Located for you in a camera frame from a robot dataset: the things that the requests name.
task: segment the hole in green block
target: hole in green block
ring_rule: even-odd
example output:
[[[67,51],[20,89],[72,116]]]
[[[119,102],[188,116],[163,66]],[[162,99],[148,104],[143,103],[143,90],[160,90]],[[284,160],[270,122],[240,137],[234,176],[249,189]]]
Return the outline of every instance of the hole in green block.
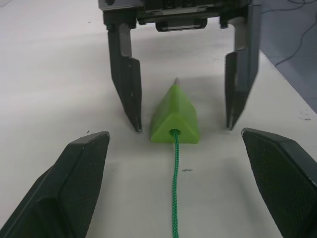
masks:
[[[173,129],[173,130],[176,130],[177,135],[180,135],[180,131],[179,131],[179,130],[177,130],[177,129]],[[170,131],[169,131],[169,134],[174,137],[174,132],[173,132],[173,130],[170,130]]]

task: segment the black rubber pad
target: black rubber pad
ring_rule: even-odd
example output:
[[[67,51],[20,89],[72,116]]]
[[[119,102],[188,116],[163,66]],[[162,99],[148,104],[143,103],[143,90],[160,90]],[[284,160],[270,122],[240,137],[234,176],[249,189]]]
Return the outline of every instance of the black rubber pad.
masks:
[[[109,133],[67,145],[0,231],[0,238],[84,238],[99,196]]]
[[[297,142],[246,128],[242,134],[259,191],[284,238],[316,238],[317,163]]]

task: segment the green rope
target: green rope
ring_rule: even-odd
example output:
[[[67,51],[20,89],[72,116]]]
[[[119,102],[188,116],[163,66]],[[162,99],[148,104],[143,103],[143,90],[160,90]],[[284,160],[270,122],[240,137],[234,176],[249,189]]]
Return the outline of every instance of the green rope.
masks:
[[[177,218],[177,176],[178,176],[178,166],[179,166],[179,143],[178,134],[179,130],[173,130],[175,138],[175,167],[173,176],[173,186],[172,186],[172,233],[173,238],[179,238],[178,235],[178,218]]]

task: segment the white table surface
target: white table surface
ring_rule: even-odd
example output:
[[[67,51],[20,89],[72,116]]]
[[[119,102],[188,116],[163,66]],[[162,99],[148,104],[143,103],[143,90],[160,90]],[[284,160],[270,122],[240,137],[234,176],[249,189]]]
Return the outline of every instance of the white table surface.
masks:
[[[12,0],[0,8],[0,226],[67,143],[110,132],[104,180],[88,238],[170,238],[174,148],[152,144],[150,118],[176,77],[197,109],[201,142],[180,146],[181,238],[280,238],[256,186],[244,127],[296,140],[317,158],[317,116],[261,55],[245,112],[224,129],[224,57],[233,28],[132,31],[141,62],[137,134],[111,80],[96,0]]]

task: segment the green plastic object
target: green plastic object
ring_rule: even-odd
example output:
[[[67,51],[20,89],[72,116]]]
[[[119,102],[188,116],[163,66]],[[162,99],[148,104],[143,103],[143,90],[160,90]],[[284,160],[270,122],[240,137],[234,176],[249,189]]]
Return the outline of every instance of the green plastic object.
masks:
[[[151,127],[151,142],[154,143],[174,143],[173,129],[179,131],[179,143],[199,142],[196,109],[178,85],[178,79],[156,109]]]

